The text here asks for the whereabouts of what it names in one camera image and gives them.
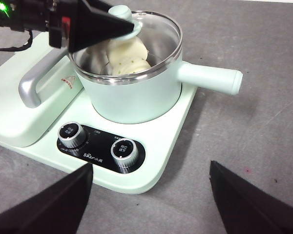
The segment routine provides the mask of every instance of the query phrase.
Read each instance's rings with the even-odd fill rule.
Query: stainless steel rim
[[[179,24],[172,18],[157,13],[157,12],[150,12],[150,11],[133,11],[133,14],[135,13],[146,13],[146,14],[153,14],[153,15],[157,15],[157,16],[161,16],[164,17],[168,20],[170,20],[171,22],[173,22],[176,27],[179,30],[179,34],[180,34],[180,38],[179,38],[179,43],[177,45],[177,47],[175,48],[175,50],[168,56],[166,57],[163,61],[161,61],[160,63],[156,64],[155,66],[152,66],[151,68],[135,73],[135,74],[127,74],[127,75],[101,75],[101,74],[95,74],[95,73],[90,73],[87,71],[84,71],[81,67],[79,67],[74,59],[73,59],[73,54],[69,53],[69,59],[72,62],[72,64],[75,67],[75,71],[82,76],[83,78],[94,82],[94,83],[98,83],[98,84],[105,84],[105,85],[126,85],[126,84],[134,84],[137,82],[141,82],[147,79],[150,79],[160,73],[162,73],[163,71],[165,71],[167,69],[167,67],[169,66],[170,63],[176,61],[178,59],[178,57],[181,54],[182,51],[182,40],[183,40],[183,33],[182,33],[182,29],[179,26]]]

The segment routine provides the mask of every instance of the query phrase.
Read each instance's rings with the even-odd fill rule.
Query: silver handle
[[[25,106],[36,108],[41,104],[36,92],[36,86],[39,80],[66,54],[67,48],[65,47],[52,49],[22,77],[19,84],[19,94]]]

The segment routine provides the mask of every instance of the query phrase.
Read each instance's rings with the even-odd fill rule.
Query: brand logo
[[[90,153],[89,153],[89,154],[84,153],[83,156],[84,156],[84,157],[87,157],[87,158],[89,158],[89,159],[95,160],[95,161],[97,161],[97,162],[103,162],[103,159],[100,159],[100,158],[98,158],[98,157],[93,157]]]

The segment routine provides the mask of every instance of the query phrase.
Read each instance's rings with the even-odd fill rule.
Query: mint green base
[[[17,52],[0,67],[0,141],[18,147],[33,144],[83,88],[64,57],[37,84],[41,105],[24,105],[19,95],[20,80],[51,50],[48,33],[40,33],[31,48]],[[72,89],[61,81],[68,76],[76,76]]]
[[[70,173],[84,165],[85,161],[63,154],[57,149],[57,132],[64,123],[76,121],[135,139],[141,142],[146,149],[146,159],[143,165],[129,174],[119,174],[94,165],[93,182],[121,193],[144,193],[151,189],[162,175],[195,92],[195,86],[183,84],[179,100],[164,115],[145,123],[119,124],[101,117],[94,110],[85,91],[82,91],[36,143],[24,148],[11,146],[4,141],[0,141],[0,145]]]

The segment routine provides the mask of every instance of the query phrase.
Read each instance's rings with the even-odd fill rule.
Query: lid knob
[[[138,21],[132,19],[132,13],[128,6],[126,5],[113,6],[108,10],[108,12],[113,16],[116,16],[123,20],[127,20],[135,25],[131,33],[128,33],[126,35],[123,35],[117,38],[113,38],[114,40],[128,40],[138,35],[139,32],[141,31],[141,25],[139,24]]]

